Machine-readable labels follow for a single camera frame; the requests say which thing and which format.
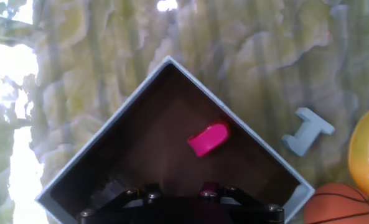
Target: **basketball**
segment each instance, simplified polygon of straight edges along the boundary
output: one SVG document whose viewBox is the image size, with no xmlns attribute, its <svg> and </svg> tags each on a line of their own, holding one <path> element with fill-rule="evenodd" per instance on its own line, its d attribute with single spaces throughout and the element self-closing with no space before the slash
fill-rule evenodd
<svg viewBox="0 0 369 224">
<path fill-rule="evenodd" d="M 305 224 L 369 224 L 369 197 L 346 184 L 318 188 L 304 206 Z"/>
</svg>

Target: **open box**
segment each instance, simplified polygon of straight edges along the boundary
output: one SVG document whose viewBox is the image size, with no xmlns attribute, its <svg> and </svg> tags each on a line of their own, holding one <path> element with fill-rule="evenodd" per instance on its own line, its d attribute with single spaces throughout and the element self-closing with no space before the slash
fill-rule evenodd
<svg viewBox="0 0 369 224">
<path fill-rule="evenodd" d="M 227 142 L 199 158 L 187 139 L 224 119 Z M 164 194 L 196 195 L 204 182 L 244 190 L 285 209 L 286 222 L 314 189 L 252 129 L 173 58 L 166 57 L 91 141 L 62 169 L 37 201 L 62 223 L 97 206 L 100 186 L 160 183 Z"/>
</svg>

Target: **marbled surface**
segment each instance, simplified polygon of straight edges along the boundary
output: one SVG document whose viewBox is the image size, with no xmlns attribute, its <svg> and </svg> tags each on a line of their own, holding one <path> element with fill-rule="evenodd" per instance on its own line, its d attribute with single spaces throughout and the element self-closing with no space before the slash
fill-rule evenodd
<svg viewBox="0 0 369 224">
<path fill-rule="evenodd" d="M 42 186 L 49 183 L 166 55 L 314 187 L 353 184 L 348 141 L 369 110 L 369 0 L 178 0 L 167 7 L 172 2 L 0 4 L 4 17 L 8 10 L 33 9 L 33 26 L 0 18 L 0 44 L 25 44 L 39 66 L 17 79 L 15 68 L 28 66 L 30 56 L 0 64 L 0 86 L 9 89 L 7 94 L 0 90 L 0 223 L 13 223 L 14 204 L 14 213 L 19 210 L 13 195 L 23 193 L 11 190 L 13 173 L 30 172 Z M 0 52 L 0 61 L 8 55 Z M 6 67 L 11 69 L 2 72 Z M 295 115 L 299 107 L 336 128 L 333 135 L 319 137 L 304 157 L 281 143 L 282 135 L 294 134 L 302 123 Z M 29 139 L 17 137 L 24 130 Z M 15 146 L 19 141 L 26 154 Z M 14 153 L 36 157 L 38 163 L 30 168 L 23 160 L 14 162 Z M 43 172 L 33 171 L 38 166 Z M 35 213 L 23 212 L 14 223 L 30 223 L 26 217 Z M 292 223 L 302 223 L 301 214 Z"/>
</svg>

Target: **pink toy piece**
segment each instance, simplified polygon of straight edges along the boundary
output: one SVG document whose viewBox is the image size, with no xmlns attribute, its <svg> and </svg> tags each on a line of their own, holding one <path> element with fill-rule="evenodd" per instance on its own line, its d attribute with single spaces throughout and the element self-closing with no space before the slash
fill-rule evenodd
<svg viewBox="0 0 369 224">
<path fill-rule="evenodd" d="M 189 138 L 187 143 L 198 157 L 202 157 L 227 141 L 229 135 L 230 129 L 227 122 L 218 120 L 208 125 L 200 134 Z"/>
</svg>

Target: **light blue toy piece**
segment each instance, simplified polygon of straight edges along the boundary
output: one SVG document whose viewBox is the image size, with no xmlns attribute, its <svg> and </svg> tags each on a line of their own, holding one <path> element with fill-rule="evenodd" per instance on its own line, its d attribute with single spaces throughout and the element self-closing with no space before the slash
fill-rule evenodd
<svg viewBox="0 0 369 224">
<path fill-rule="evenodd" d="M 320 133 L 331 135 L 335 128 L 316 115 L 309 108 L 299 108 L 296 115 L 304 120 L 295 136 L 285 134 L 282 138 L 285 147 L 295 152 L 298 156 L 304 156 L 311 144 Z"/>
</svg>

